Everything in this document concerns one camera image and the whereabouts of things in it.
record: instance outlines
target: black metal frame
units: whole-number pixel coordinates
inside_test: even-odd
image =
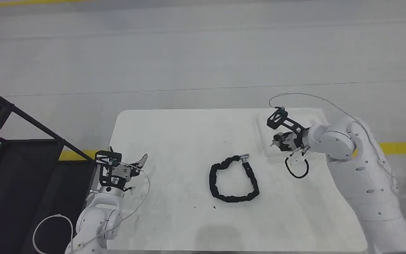
[[[7,119],[10,117],[11,113],[14,112],[22,119],[26,120],[30,124],[34,125],[35,127],[39,128],[41,131],[45,132],[49,136],[53,137],[55,140],[59,141],[62,145],[68,147],[72,151],[76,152],[78,155],[82,156],[84,159],[90,162],[94,162],[95,160],[89,157],[87,154],[79,150],[77,147],[72,145],[71,143],[67,142],[64,138],[60,135],[56,134],[55,132],[51,131],[45,125],[40,123],[39,121],[35,120],[33,117],[25,113],[23,110],[19,109],[16,105],[12,104],[8,100],[3,97],[0,97],[0,130],[6,123]]]

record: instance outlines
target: yellow floor stripe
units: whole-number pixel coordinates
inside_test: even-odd
[[[95,158],[96,152],[99,150],[83,150],[83,152],[90,158]],[[59,157],[60,161],[83,161],[84,158],[72,150],[64,150]]]
[[[69,3],[69,2],[83,2],[87,0],[21,0],[21,1],[10,1],[0,3],[0,7],[7,6],[18,6],[26,4],[57,4],[57,3]]]
[[[406,142],[384,142],[379,143],[379,145],[386,155],[406,154]],[[94,158],[97,151],[99,150],[84,150],[83,152],[89,157]],[[76,154],[74,151],[65,150],[61,153],[59,160],[82,161],[84,159],[80,155]]]

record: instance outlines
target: concrete floor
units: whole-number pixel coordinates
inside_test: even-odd
[[[328,98],[366,121],[379,142],[404,142],[405,12],[402,0],[0,8],[0,95],[81,149],[106,148],[127,109],[267,107],[285,92]],[[312,98],[277,102],[321,107],[331,122],[341,116]],[[16,117],[0,134],[44,137]],[[406,159],[390,162],[406,178]]]

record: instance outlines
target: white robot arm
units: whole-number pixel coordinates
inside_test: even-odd
[[[326,154],[334,183],[362,226],[369,253],[405,253],[406,221],[399,207],[397,182],[369,127],[351,117],[334,126],[296,124],[284,108],[278,108],[267,125],[274,130],[283,125],[292,132],[276,134],[273,144],[292,153],[301,150],[302,156],[307,151]]]
[[[122,200],[125,188],[131,177],[140,174],[148,155],[133,164],[121,162],[121,154],[107,151],[96,153],[96,163],[100,167],[100,190],[91,190],[95,198],[82,211],[76,223],[76,237],[69,243],[65,253],[107,254],[107,240],[114,239],[122,219]],[[99,204],[111,208],[98,207]]]

